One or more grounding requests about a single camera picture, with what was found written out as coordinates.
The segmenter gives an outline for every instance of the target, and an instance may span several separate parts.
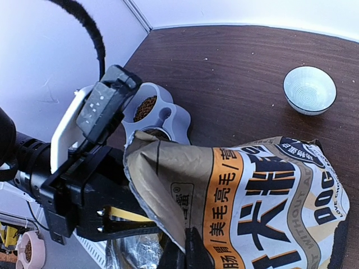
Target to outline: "double pet bowl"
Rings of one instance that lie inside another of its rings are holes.
[[[137,110],[147,98],[157,99],[151,111],[141,120],[134,122]],[[184,108],[175,105],[171,94],[163,87],[147,82],[143,83],[132,98],[125,111],[122,125],[125,128],[127,142],[137,131],[157,131],[164,133],[170,141],[190,145],[187,136],[191,124],[190,114]]]

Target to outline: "white wall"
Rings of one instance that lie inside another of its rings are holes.
[[[146,32],[121,0],[79,0],[95,19],[106,66],[125,64]],[[86,30],[44,0],[0,0],[0,106],[17,130],[50,141],[75,89],[98,80]]]
[[[357,0],[134,0],[152,27],[245,24],[359,40]]]

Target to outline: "metal screw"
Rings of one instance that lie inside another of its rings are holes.
[[[102,217],[103,215],[105,215],[105,211],[99,210],[99,211],[97,211],[97,214]]]

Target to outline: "brown wooden surface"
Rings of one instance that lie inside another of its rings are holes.
[[[1,262],[11,262],[16,263],[17,256],[14,254],[7,255],[5,253],[0,253],[0,269],[1,269]]]
[[[321,116],[298,114],[284,97],[286,73],[303,65],[323,69],[337,85],[336,102]],[[344,268],[359,268],[359,44],[256,26],[165,29],[150,33],[127,68],[164,86],[191,114],[194,145],[319,138],[351,202]],[[125,143],[121,128],[111,143]]]

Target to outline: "dog food bag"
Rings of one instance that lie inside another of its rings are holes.
[[[274,137],[236,147],[126,147],[130,187],[185,251],[196,227],[215,268],[341,267],[349,199],[318,143]]]

